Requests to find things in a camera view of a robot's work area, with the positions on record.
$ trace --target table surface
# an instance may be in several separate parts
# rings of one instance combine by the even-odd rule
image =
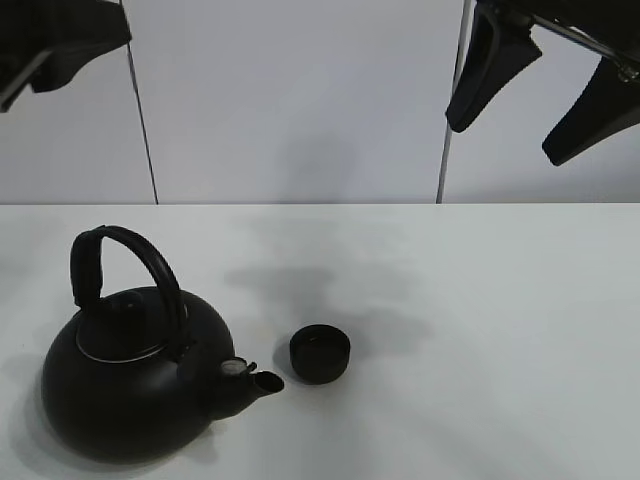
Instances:
[[[0,208],[0,478],[637,479],[640,206]],[[50,436],[35,386],[74,313],[75,236],[147,236],[285,391],[135,467]],[[105,243],[105,292],[148,284]],[[337,382],[296,382],[282,346],[326,322]]]

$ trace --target black kettle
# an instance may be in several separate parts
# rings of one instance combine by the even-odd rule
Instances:
[[[109,237],[147,267],[155,287],[100,297]],[[54,340],[42,372],[44,410],[70,446],[100,460],[168,454],[213,420],[235,415],[284,382],[236,357],[229,330],[201,298],[180,290],[145,238],[116,226],[80,234],[71,251],[80,311]]]

